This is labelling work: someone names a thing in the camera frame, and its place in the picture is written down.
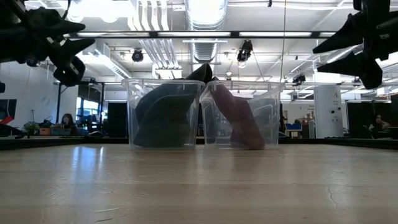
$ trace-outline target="wooden surface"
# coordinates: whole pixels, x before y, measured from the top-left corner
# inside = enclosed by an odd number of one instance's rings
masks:
[[[397,223],[398,152],[0,151],[0,223]]]

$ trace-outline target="dark green object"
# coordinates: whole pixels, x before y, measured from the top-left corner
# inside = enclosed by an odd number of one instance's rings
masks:
[[[186,80],[210,82],[208,63]],[[162,84],[146,94],[136,107],[139,130],[133,144],[140,147],[181,147],[190,136],[188,111],[197,97],[196,85]]]

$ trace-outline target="clear plastic bin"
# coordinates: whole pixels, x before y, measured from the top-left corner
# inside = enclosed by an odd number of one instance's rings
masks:
[[[206,147],[277,147],[283,89],[283,83],[209,82],[200,98]]]
[[[126,79],[131,149],[194,149],[200,93],[193,80]]]

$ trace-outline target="potted plant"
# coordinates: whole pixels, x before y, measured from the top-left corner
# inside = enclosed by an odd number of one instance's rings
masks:
[[[28,136],[34,135],[39,129],[39,124],[36,122],[29,121],[28,123],[24,124],[24,130],[27,132]]]

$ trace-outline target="white column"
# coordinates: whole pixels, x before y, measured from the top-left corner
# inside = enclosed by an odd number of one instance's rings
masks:
[[[343,137],[340,86],[316,86],[314,100],[317,138]]]

